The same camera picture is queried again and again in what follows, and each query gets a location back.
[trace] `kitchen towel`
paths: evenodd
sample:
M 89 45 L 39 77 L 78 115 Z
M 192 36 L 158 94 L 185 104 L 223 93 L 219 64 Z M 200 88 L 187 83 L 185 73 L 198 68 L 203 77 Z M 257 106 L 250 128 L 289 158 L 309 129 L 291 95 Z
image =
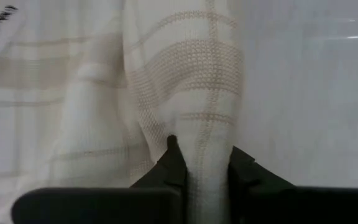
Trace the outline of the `kitchen towel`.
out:
M 0 223 L 39 187 L 128 187 L 174 134 L 188 221 L 227 223 L 236 0 L 26 1 L 0 53 Z

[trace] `woven fabric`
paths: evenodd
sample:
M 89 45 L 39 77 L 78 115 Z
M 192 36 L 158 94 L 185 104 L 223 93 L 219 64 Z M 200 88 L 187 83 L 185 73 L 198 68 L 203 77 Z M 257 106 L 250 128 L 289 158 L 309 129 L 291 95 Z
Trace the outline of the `woven fabric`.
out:
M 230 0 L 27 1 L 0 53 L 0 223 L 38 187 L 127 187 L 175 134 L 190 223 L 227 223 L 242 54 Z

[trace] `dish towel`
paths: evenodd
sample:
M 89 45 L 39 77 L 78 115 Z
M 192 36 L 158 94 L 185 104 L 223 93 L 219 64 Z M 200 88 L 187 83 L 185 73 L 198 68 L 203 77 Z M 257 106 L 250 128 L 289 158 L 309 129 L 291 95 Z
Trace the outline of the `dish towel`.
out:
M 128 187 L 178 138 L 190 223 L 227 223 L 236 0 L 33 0 L 0 53 L 0 223 L 39 187 Z

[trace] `towel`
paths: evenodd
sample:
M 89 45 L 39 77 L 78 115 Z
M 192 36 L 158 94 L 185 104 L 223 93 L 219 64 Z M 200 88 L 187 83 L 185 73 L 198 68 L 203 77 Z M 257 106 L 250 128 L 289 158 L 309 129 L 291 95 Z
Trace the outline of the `towel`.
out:
M 0 53 L 0 223 L 39 187 L 128 187 L 178 138 L 189 223 L 227 223 L 236 0 L 33 0 Z

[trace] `white wall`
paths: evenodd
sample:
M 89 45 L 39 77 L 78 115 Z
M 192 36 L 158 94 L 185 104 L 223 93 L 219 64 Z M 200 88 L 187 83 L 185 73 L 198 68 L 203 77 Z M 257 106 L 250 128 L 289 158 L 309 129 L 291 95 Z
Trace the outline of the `white wall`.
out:
M 358 0 L 244 0 L 237 146 L 298 185 L 358 187 Z

